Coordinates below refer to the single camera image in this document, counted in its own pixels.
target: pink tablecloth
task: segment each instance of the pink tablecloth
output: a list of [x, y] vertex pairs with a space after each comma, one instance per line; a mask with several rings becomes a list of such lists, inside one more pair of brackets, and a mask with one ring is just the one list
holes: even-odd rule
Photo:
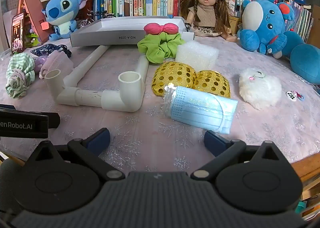
[[[274, 141], [290, 162], [316, 153], [320, 149], [320, 97], [279, 60], [243, 50], [236, 43], [221, 37], [200, 38], [197, 41], [220, 50], [212, 70], [220, 72], [230, 82], [231, 96], [239, 101], [228, 139], [241, 139], [248, 144]], [[72, 48], [69, 40], [60, 40], [72, 51], [71, 60], [77, 66], [95, 47]], [[139, 58], [136, 46], [113, 46], [97, 61], [79, 82], [78, 87], [90, 90], [117, 89], [121, 72], [134, 70]], [[58, 112], [61, 124], [50, 131], [54, 144], [65, 144], [72, 138], [86, 138], [102, 127], [111, 133], [111, 144], [100, 157], [122, 169], [158, 171], [194, 171], [213, 156], [203, 145], [204, 130], [163, 117], [162, 98], [156, 97], [150, 82], [158, 65], [150, 65], [142, 107], [135, 113], [105, 111], [95, 107], [57, 105], [52, 101], [46, 83], [39, 78], [30, 86], [26, 97], [13, 100], [4, 87], [9, 58], [0, 61], [0, 103], [14, 104], [26, 111]], [[253, 66], [266, 74], [280, 78], [283, 86], [281, 102], [264, 111], [253, 109], [242, 101], [238, 90], [238, 74]], [[286, 91], [297, 90], [305, 101], [291, 102]], [[0, 149], [28, 157], [40, 140], [2, 138]]]

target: hair tie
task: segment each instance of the hair tie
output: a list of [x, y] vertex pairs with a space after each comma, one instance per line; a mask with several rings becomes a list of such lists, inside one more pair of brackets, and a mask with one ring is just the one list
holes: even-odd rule
[[165, 25], [159, 25], [157, 23], [148, 23], [144, 28], [146, 34], [158, 35], [161, 32], [166, 32], [167, 34], [177, 34], [179, 32], [179, 27], [173, 23], [166, 23]]

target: green scrunchie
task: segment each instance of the green scrunchie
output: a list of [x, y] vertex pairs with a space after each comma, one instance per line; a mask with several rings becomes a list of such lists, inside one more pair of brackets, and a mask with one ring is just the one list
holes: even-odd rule
[[162, 63], [165, 58], [175, 58], [177, 47], [185, 43], [181, 34], [167, 34], [161, 32], [159, 35], [148, 34], [138, 42], [138, 50], [146, 54], [152, 63]]

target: surgical mask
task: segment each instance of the surgical mask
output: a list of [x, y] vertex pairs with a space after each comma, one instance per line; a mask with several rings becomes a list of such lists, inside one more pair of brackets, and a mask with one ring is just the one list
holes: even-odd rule
[[165, 87], [163, 112], [173, 120], [229, 134], [238, 101], [187, 87]]

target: pvc pipe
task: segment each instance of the pvc pipe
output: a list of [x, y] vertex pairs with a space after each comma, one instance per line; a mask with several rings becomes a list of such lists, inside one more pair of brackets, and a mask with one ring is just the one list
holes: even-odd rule
[[63, 81], [66, 86], [76, 87], [78, 82], [84, 77], [88, 70], [97, 62], [97, 60], [107, 51], [110, 46], [99, 46], [88, 57], [82, 61], [79, 66], [75, 67], [70, 75], [66, 76]]
[[45, 75], [47, 85], [56, 103], [65, 105], [86, 105], [102, 107], [105, 110], [135, 112], [142, 104], [145, 91], [145, 79], [148, 72], [149, 61], [145, 55], [140, 56], [136, 71], [127, 71], [119, 75], [119, 91], [104, 90], [91, 91], [81, 90], [77, 87], [67, 86], [79, 82], [81, 77], [89, 70], [99, 57], [108, 49], [107, 46], [99, 46], [77, 69], [62, 79], [60, 70], [53, 70]]

